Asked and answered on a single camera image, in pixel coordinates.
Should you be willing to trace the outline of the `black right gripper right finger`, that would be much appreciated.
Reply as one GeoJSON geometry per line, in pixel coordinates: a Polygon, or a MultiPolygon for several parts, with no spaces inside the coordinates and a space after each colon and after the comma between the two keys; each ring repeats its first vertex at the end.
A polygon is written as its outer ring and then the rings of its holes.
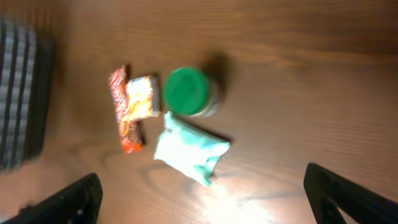
{"type": "Polygon", "coordinates": [[[344,211],[358,223],[397,223],[397,203],[318,165],[309,163],[303,180],[318,224],[345,223],[344,211]]]}

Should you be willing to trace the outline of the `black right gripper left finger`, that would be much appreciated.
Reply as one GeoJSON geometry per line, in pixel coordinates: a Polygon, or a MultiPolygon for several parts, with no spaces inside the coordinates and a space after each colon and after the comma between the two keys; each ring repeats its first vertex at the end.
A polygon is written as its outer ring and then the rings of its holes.
{"type": "Polygon", "coordinates": [[[21,209],[4,224],[96,224],[102,198],[100,178],[90,173],[40,203],[21,209]]]}

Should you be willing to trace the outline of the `red Top chocolate bar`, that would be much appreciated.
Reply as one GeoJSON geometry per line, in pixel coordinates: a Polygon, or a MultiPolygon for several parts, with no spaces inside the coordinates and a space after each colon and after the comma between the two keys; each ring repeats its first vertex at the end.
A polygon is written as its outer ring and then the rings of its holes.
{"type": "Polygon", "coordinates": [[[129,67],[122,65],[108,79],[121,147],[127,154],[142,151],[144,145],[137,121],[129,116],[130,106],[127,95],[128,71],[129,67]]]}

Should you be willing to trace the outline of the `teal wet wipes pack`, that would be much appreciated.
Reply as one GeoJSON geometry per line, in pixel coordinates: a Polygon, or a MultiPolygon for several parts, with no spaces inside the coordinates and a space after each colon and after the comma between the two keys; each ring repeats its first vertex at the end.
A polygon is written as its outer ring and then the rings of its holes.
{"type": "Polygon", "coordinates": [[[213,171],[230,145],[169,111],[164,115],[164,131],[159,136],[154,159],[209,187],[213,171]]]}

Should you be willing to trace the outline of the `orange tissue packet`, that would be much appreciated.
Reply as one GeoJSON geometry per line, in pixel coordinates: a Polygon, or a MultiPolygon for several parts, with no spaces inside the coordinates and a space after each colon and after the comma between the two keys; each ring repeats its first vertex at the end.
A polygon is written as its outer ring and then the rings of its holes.
{"type": "Polygon", "coordinates": [[[139,121],[160,114],[159,86],[156,76],[147,75],[129,80],[126,90],[129,98],[129,119],[139,121]]]}

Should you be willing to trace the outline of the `green lid jar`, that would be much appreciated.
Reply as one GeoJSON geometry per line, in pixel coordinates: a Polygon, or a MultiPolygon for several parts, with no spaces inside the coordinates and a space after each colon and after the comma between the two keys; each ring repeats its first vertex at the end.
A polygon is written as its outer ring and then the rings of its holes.
{"type": "Polygon", "coordinates": [[[163,87],[166,107],[181,116],[207,117],[221,106],[221,91],[214,78],[193,67],[170,73],[163,87]]]}

